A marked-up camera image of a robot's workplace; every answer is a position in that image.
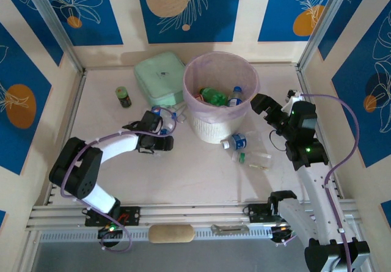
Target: white floor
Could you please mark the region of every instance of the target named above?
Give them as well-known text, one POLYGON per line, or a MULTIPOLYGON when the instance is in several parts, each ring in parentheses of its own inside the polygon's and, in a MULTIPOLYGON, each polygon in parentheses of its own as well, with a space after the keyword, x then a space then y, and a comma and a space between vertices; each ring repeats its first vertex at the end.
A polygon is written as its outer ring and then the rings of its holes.
MULTIPOLYGON (((261 93, 285 104, 289 89, 300 89, 296 71, 290 65, 254 65, 261 93)), ((118 131, 130 121, 139 120, 148 103, 139 90, 133 70, 93 70, 88 72, 72 136, 93 140, 118 131), (115 88, 125 86, 133 102, 123 109, 115 88)), ((187 122, 173 133, 174 149, 156 157, 137 152, 125 153, 101 167, 98 183, 124 204, 220 204, 266 200, 270 192, 290 189, 298 199, 308 199, 304 187, 285 153, 269 141, 272 128, 261 116, 249 112, 240 129, 261 131, 263 147, 272 155, 273 165, 263 172, 237 165, 221 145, 199 140, 187 122)), ((273 135, 277 146, 284 140, 273 135)), ((319 171, 328 167, 317 166, 319 171)), ((53 204, 75 204, 54 189, 53 204)))

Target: metal corner post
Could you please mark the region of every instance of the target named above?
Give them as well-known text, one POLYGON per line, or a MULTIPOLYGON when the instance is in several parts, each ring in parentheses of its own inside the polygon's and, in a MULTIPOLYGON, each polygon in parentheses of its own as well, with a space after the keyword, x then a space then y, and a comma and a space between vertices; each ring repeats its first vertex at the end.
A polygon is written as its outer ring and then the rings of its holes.
POLYGON ((318 24, 315 26, 310 39, 308 40, 307 46, 305 47, 304 52, 298 61, 299 71, 302 71, 307 66, 308 61, 311 59, 312 55, 318 48, 320 41, 329 28, 331 21, 333 20, 342 2, 343 0, 329 0, 327 2, 326 8, 320 17, 318 24))
POLYGON ((51 7, 49 0, 31 0, 37 8, 39 14, 45 21, 54 38, 60 45, 62 51, 69 57, 72 64, 79 72, 83 72, 83 66, 76 55, 71 40, 64 27, 51 7))

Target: white wall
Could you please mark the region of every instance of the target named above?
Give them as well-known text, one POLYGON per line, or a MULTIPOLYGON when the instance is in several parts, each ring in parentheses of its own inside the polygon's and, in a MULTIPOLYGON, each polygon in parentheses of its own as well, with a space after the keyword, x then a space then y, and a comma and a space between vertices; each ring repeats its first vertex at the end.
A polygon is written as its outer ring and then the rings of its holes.
MULTIPOLYGON (((363 0, 326 60, 323 62, 319 53, 313 55, 305 70, 311 93, 335 95, 332 77, 388 2, 389 0, 363 0)), ((353 134, 342 107, 337 102, 315 102, 331 161, 336 164, 351 151, 353 134)), ((390 169, 391 156, 365 168, 356 151, 337 171, 345 197, 354 198, 357 202, 371 254, 377 260, 380 271, 391 271, 391 230, 380 207, 380 203, 390 199, 390 169)))
POLYGON ((0 167, 0 210, 7 212, 0 233, 0 271, 8 272, 19 253, 31 208, 58 153, 62 140, 59 132, 64 131, 61 126, 76 70, 67 58, 57 67, 12 2, 0 0, 0 3, 1 24, 52 85, 22 174, 0 167))
POLYGON ((134 65, 163 51, 182 61, 209 51, 226 51, 250 62, 296 62, 307 42, 258 43, 268 0, 239 0, 232 43, 174 43, 149 45, 139 0, 110 0, 123 45, 80 46, 75 50, 86 67, 134 65))

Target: white trash can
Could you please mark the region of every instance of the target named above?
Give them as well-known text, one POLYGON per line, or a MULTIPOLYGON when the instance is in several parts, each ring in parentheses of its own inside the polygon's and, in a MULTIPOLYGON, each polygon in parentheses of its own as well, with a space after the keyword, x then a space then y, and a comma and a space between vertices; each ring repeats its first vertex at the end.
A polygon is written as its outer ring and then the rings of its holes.
POLYGON ((242 57, 226 52, 210 52, 194 58, 185 68, 183 99, 191 113, 190 123, 203 141, 218 144, 240 127, 251 109, 250 101, 260 90, 255 69, 242 57), (229 96, 240 86, 243 103, 235 107, 212 106, 194 98, 200 89, 212 87, 229 96))

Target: plastic bottle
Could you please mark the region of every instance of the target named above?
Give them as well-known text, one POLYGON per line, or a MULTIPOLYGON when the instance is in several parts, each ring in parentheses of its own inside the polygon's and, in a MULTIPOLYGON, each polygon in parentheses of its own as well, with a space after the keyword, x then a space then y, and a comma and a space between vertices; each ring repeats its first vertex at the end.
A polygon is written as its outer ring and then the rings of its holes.
POLYGON ((227 96, 218 90, 206 87, 200 90, 203 100, 215 106, 225 106, 227 104, 227 96))
POLYGON ((229 139, 222 142, 225 149, 242 150, 246 152, 260 148, 261 134, 259 131, 233 134, 229 139))
POLYGON ((233 92, 228 97, 228 107, 238 106, 243 102, 243 93, 241 87, 234 87, 233 92))
POLYGON ((271 167, 271 155, 262 152, 233 152, 232 161, 259 170, 269 170, 271 167))
POLYGON ((155 113, 156 115, 159 115, 163 118, 163 125, 160 129, 160 134, 167 134, 174 128, 174 118, 175 113, 173 112, 173 115, 170 114, 170 112, 167 112, 166 110, 162 110, 159 107, 152 107, 151 112, 155 113))

